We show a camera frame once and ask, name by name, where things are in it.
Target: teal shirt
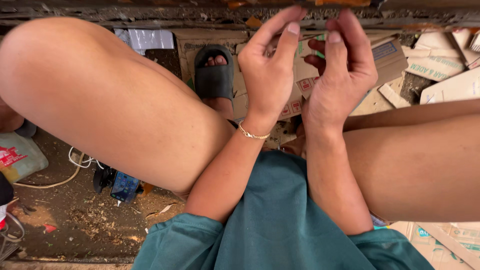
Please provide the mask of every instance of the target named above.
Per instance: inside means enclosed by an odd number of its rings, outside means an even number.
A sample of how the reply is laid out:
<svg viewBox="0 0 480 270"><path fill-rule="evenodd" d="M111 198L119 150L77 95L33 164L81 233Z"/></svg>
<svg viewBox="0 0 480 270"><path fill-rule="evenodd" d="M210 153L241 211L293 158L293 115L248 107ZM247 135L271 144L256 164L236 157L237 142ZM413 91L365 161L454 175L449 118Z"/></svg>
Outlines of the teal shirt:
<svg viewBox="0 0 480 270"><path fill-rule="evenodd" d="M260 153L225 226L187 213L155 224L132 269L433 269L398 231L346 236L308 197L306 179L304 159Z"/></svg>

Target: smartphone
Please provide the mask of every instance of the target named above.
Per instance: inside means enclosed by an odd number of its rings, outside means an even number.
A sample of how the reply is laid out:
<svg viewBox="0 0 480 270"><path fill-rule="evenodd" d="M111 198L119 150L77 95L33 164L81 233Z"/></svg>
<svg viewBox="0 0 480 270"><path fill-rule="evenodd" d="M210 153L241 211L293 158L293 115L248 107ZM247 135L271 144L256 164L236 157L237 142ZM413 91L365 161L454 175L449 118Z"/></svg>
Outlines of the smartphone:
<svg viewBox="0 0 480 270"><path fill-rule="evenodd" d="M124 203L131 203L137 195L137 190L140 180L135 177L117 171L115 174L115 181L113 182L110 196Z"/></svg>

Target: foot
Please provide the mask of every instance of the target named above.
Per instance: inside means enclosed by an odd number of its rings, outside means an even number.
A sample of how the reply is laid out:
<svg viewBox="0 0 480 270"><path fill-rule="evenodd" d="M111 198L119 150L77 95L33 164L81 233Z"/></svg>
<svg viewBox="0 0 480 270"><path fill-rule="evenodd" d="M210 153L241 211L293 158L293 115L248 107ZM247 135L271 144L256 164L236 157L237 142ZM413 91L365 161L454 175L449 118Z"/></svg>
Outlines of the foot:
<svg viewBox="0 0 480 270"><path fill-rule="evenodd" d="M208 58L205 66L226 65L227 61L221 55L217 55L215 58ZM225 119L233 120L233 106L232 102L228 98L204 98L203 103L208 107L216 110Z"/></svg>

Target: sandal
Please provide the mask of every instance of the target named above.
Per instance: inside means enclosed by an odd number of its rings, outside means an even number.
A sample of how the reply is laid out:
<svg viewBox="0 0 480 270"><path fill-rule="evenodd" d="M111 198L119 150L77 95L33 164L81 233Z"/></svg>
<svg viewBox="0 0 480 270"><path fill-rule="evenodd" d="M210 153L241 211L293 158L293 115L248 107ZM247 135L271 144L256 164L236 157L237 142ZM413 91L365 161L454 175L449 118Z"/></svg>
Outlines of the sandal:
<svg viewBox="0 0 480 270"><path fill-rule="evenodd" d="M221 55L226 65L205 66L209 57ZM195 92L200 99L228 98L233 102L233 57L221 45L207 45L195 56Z"/></svg>

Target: red label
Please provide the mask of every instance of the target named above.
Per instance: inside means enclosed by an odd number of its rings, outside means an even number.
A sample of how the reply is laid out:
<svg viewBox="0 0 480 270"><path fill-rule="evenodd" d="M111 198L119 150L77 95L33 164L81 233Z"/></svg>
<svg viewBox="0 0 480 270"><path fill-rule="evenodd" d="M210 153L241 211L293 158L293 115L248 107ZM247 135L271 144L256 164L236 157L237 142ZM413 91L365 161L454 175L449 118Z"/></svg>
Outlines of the red label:
<svg viewBox="0 0 480 270"><path fill-rule="evenodd" d="M285 105L285 108L282 110L282 116L289 115L290 114L290 108L288 105Z"/></svg>
<svg viewBox="0 0 480 270"><path fill-rule="evenodd" d="M290 103L290 105L292 105L293 113L301 111L300 101L296 100L296 101Z"/></svg>
<svg viewBox="0 0 480 270"><path fill-rule="evenodd" d="M24 156L22 154L17 154L17 148L12 147L10 149L7 149L5 147L0 146L0 163L7 167L15 162L22 160L28 156Z"/></svg>
<svg viewBox="0 0 480 270"><path fill-rule="evenodd" d="M300 81L301 89L302 91L307 91L310 88L312 88L312 84L309 79L305 79L303 81Z"/></svg>

